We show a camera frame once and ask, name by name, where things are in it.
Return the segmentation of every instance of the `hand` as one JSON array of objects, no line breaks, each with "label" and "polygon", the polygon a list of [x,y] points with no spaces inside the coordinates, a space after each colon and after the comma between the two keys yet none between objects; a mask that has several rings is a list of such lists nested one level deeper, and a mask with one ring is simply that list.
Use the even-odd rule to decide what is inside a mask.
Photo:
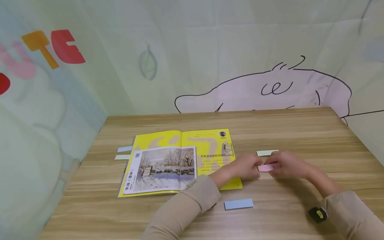
[{"label": "hand", "polygon": [[222,168],[228,170],[231,177],[241,177],[243,179],[259,178],[260,173],[254,166],[263,164],[263,160],[259,157],[247,153],[243,154],[239,158],[236,158],[233,162],[223,166]]},{"label": "hand", "polygon": [[270,171],[273,177],[298,177],[308,179],[317,168],[289,151],[275,151],[264,164],[280,163],[280,168]]}]

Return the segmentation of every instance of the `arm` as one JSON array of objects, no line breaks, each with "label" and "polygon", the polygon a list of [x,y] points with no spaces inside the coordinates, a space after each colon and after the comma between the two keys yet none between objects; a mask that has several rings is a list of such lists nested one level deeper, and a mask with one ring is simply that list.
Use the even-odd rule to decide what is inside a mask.
[{"label": "arm", "polygon": [[156,212],[142,240],[179,239],[184,229],[199,214],[210,209],[219,198],[220,192],[214,181],[206,175],[200,175]]},{"label": "arm", "polygon": [[220,198],[219,189],[226,182],[233,177],[260,177],[253,166],[261,163],[261,159],[248,154],[221,167],[209,176],[200,175],[156,212],[141,239],[179,239],[180,234],[199,214],[217,203]]},{"label": "arm", "polygon": [[384,239],[384,225],[352,191],[343,192],[339,184],[323,171],[313,168],[307,180],[324,199],[321,206],[338,232],[348,240]]},{"label": "arm", "polygon": [[322,207],[338,232],[347,240],[384,240],[384,224],[352,191],[343,192],[338,183],[320,169],[290,152],[274,152],[265,162],[279,162],[272,176],[299,177],[319,191]]}]

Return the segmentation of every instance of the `wall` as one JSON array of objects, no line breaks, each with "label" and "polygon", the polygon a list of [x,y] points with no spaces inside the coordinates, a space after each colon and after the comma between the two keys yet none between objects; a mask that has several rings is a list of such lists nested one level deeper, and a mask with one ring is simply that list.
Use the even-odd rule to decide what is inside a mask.
[{"label": "wall", "polygon": [[[46,46],[53,57],[49,61],[41,51],[29,50],[22,36],[41,29],[52,43],[51,32],[56,29],[38,19],[23,21],[0,5],[0,239],[4,240],[38,236],[107,116],[71,64],[58,57],[60,48]],[[51,67],[53,62],[58,66]]]},{"label": "wall", "polygon": [[76,74],[110,115],[331,106],[384,162],[380,0],[45,0],[33,9],[93,56]]}]

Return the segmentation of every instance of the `yellow book page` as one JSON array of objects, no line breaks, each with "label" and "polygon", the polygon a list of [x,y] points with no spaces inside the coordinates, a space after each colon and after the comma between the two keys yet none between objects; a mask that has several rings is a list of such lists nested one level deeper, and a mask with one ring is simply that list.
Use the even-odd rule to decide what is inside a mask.
[{"label": "yellow book page", "polygon": [[130,160],[127,163],[124,176],[121,180],[118,197],[137,197],[137,196],[146,196],[146,195],[177,193],[178,192],[177,190],[153,191],[154,189],[151,189],[151,192],[123,194],[124,189],[127,188],[131,184],[131,182],[133,182],[133,184],[137,184],[135,180],[131,181],[131,179],[128,178],[129,174],[133,171],[131,170],[132,163],[134,161],[137,161],[137,159],[135,159],[135,151],[157,149],[161,147],[172,147],[172,146],[181,147],[180,131],[164,131],[164,132],[154,132],[149,134],[137,135],[134,139]]},{"label": "yellow book page", "polygon": [[[196,146],[197,176],[209,175],[236,159],[229,129],[188,131],[182,133],[182,147]],[[220,190],[242,189],[240,178],[234,178]]]}]

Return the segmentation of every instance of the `orange letter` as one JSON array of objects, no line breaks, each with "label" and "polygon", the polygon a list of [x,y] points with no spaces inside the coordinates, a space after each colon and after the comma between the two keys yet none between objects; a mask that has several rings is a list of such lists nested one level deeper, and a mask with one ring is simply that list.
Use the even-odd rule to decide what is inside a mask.
[{"label": "orange letter", "polygon": [[85,59],[79,52],[79,49],[74,45],[68,46],[67,44],[67,42],[74,41],[69,30],[52,31],[51,41],[53,50],[63,62],[70,64],[85,63]]},{"label": "orange letter", "polygon": [[17,78],[28,80],[34,78],[36,75],[36,65],[32,62],[28,56],[27,51],[23,48],[22,43],[14,41],[12,43],[13,48],[22,58],[21,62],[17,62],[0,44],[0,61],[2,61],[8,71],[12,72]]},{"label": "orange letter", "polygon": [[59,67],[59,65],[57,64],[55,59],[48,52],[48,50],[45,48],[45,46],[49,44],[49,40],[45,36],[43,31],[38,30],[38,31],[34,31],[32,33],[28,33],[26,35],[23,35],[22,40],[28,46],[29,50],[31,50],[31,51],[40,50],[40,52],[43,54],[45,60],[48,62],[49,66],[52,69]]}]

